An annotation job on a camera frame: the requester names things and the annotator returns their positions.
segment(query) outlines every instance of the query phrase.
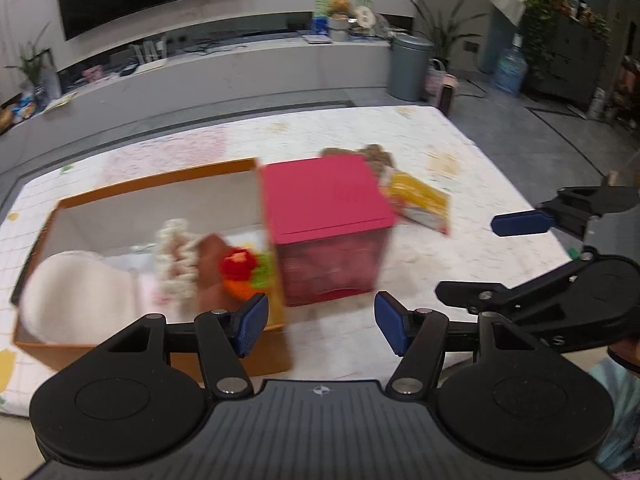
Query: pink lid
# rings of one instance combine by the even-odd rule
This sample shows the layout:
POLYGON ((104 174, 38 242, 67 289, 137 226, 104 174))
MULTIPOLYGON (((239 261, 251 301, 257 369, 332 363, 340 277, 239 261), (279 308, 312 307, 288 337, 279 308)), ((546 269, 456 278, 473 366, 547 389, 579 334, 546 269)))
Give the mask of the pink lid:
POLYGON ((360 155, 269 164, 266 221, 278 245, 393 227, 396 217, 360 155))

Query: knitted toy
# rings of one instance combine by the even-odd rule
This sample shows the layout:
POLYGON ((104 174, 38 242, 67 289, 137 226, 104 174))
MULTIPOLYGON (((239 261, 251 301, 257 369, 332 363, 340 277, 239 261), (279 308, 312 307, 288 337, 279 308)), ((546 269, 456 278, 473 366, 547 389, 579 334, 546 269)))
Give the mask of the knitted toy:
POLYGON ((168 301, 183 305, 196 293, 198 237, 187 231, 183 218, 168 220, 156 233, 156 279, 158 292, 168 301))
POLYGON ((247 301, 270 284, 271 266, 266 254, 232 248, 220 261, 220 273, 226 291, 238 300, 247 301))
POLYGON ((198 310, 206 312, 214 308, 236 311, 242 301, 226 290, 220 274, 220 261, 231 247, 217 234, 205 236, 198 243, 198 310))
POLYGON ((386 152, 379 144, 368 144, 355 152, 343 148, 325 148, 320 152, 320 156, 351 155, 353 153, 359 153, 364 156, 376 179, 380 179, 385 166, 392 168, 396 166, 391 153, 386 152))

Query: brown plush toy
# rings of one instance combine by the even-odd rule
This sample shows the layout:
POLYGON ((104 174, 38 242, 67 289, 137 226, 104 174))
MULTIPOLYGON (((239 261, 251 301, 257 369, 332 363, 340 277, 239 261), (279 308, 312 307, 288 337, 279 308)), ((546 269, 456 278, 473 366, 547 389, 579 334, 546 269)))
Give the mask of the brown plush toy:
POLYGON ((235 312, 242 305, 225 290, 220 275, 220 261, 231 246, 217 234, 205 236, 198 244, 198 309, 200 312, 223 308, 235 312))
POLYGON ((353 153, 359 153, 364 156, 376 179, 380 179, 385 166, 396 167, 391 153, 386 152, 379 144, 368 144, 357 152, 343 148, 325 148, 320 152, 320 156, 351 155, 353 153))

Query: yellow snack package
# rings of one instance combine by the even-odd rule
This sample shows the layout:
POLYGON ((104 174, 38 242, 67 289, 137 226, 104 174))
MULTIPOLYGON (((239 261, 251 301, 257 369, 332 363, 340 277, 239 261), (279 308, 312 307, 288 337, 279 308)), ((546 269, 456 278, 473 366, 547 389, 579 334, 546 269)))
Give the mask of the yellow snack package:
POLYGON ((380 179, 380 187, 396 213, 444 235, 449 234, 448 193, 388 166, 380 179))

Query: white wall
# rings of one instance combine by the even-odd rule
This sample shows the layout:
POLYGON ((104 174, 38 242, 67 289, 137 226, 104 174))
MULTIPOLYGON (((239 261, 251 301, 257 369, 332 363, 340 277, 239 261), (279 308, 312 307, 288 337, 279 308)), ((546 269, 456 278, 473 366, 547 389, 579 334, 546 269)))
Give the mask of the white wall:
MULTIPOLYGON (((378 12, 413 15, 408 0, 373 0, 378 12)), ((142 10, 65 41, 58 0, 0 0, 0 66, 16 64, 18 45, 50 22, 40 46, 52 49, 58 69, 140 37, 195 23, 252 14, 312 10, 313 0, 182 0, 142 10)), ((18 92, 15 70, 0 68, 0 102, 18 92)))

